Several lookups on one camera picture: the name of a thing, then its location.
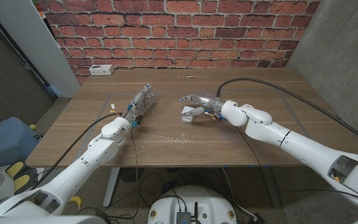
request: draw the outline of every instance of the yellow object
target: yellow object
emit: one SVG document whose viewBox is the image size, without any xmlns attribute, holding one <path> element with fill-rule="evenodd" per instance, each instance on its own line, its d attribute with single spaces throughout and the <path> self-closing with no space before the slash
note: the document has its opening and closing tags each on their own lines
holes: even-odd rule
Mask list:
<svg viewBox="0 0 358 224">
<path fill-rule="evenodd" d="M 9 168 L 6 173 L 12 178 L 23 168 L 23 162 L 16 162 L 11 168 Z"/>
<path fill-rule="evenodd" d="M 82 199 L 79 196 L 73 196 L 70 199 L 70 202 L 76 202 L 78 204 L 78 209 L 81 208 L 81 204 L 82 204 Z"/>
<path fill-rule="evenodd" d="M 31 130 L 35 130 L 35 129 L 37 129 L 37 127 L 36 127 L 36 125 L 35 124 L 31 124 L 30 126 L 29 126 L 29 128 L 31 128 Z"/>
<path fill-rule="evenodd" d="M 25 186 L 26 183 L 28 183 L 30 180 L 29 175 L 23 175 L 15 180 L 15 192 L 16 190 L 21 189 L 23 186 Z"/>
</svg>

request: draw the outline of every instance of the wooden tabletop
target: wooden tabletop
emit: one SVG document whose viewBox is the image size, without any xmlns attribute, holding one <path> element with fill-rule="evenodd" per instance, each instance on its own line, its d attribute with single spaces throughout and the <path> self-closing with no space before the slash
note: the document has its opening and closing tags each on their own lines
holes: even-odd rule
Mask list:
<svg viewBox="0 0 358 224">
<path fill-rule="evenodd" d="M 179 99 L 188 94 L 216 94 L 218 86 L 232 78 L 258 78 L 284 87 L 334 113 L 316 91 L 294 69 L 183 69 L 116 70 L 107 77 L 89 77 L 44 138 L 27 158 L 31 167 L 50 167 L 70 144 L 96 119 L 127 105 L 146 83 L 151 83 L 157 104 L 145 114 L 133 137 L 140 167 L 221 167 L 221 166 L 298 166 L 300 163 L 280 148 L 247 137 L 227 121 L 215 121 L 208 115 L 186 123 L 180 114 L 190 102 Z M 226 85 L 221 98 L 250 104 L 270 113 L 282 126 L 308 136 L 328 147 L 358 154 L 358 139 L 325 115 L 276 89 L 253 82 Z M 114 117 L 106 118 L 90 129 L 67 154 L 59 166 L 68 166 L 101 128 Z M 106 166 L 136 166 L 131 135 Z"/>
</svg>

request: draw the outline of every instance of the table leg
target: table leg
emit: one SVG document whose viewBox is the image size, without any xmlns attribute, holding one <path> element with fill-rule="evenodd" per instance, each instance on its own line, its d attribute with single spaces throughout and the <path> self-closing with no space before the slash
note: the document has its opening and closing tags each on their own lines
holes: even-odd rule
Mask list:
<svg viewBox="0 0 358 224">
<path fill-rule="evenodd" d="M 272 204 L 275 208 L 281 208 L 282 204 L 275 186 L 272 169 L 270 167 L 262 167 L 262 170 L 264 172 L 264 179 L 267 185 L 268 194 L 270 195 L 270 199 L 272 199 Z"/>
<path fill-rule="evenodd" d="M 118 179 L 118 173 L 119 173 L 119 167 L 115 167 L 111 169 L 109 183 L 107 184 L 106 194 L 104 195 L 104 200 L 103 200 L 103 206 L 105 207 L 109 206 L 111 202 L 114 193 L 114 188 L 116 186 L 116 182 Z"/>
</svg>

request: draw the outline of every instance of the blue object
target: blue object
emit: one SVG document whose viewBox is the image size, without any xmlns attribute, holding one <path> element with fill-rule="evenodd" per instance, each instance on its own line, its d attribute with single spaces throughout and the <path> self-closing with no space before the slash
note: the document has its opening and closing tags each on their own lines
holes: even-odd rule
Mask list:
<svg viewBox="0 0 358 224">
<path fill-rule="evenodd" d="M 1 122 L 0 167 L 10 165 L 20 157 L 27 158 L 40 139 L 40 136 L 19 118 L 11 117 Z"/>
</svg>

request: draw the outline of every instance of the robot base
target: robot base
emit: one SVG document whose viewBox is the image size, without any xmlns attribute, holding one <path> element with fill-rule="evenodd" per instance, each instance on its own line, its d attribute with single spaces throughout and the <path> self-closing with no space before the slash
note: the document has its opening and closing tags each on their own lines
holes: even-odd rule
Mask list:
<svg viewBox="0 0 358 224">
<path fill-rule="evenodd" d="M 233 206 L 220 194 L 206 187 L 187 185 L 173 189 L 178 197 L 181 197 L 187 206 L 187 213 L 190 213 L 191 219 L 194 220 L 195 203 L 198 203 L 198 223 L 201 224 L 235 224 L 237 223 L 236 214 Z M 188 219 L 177 223 L 177 216 L 185 217 L 185 205 L 175 197 L 172 190 L 163 194 L 156 202 L 153 203 L 148 224 L 190 224 Z"/>
</svg>

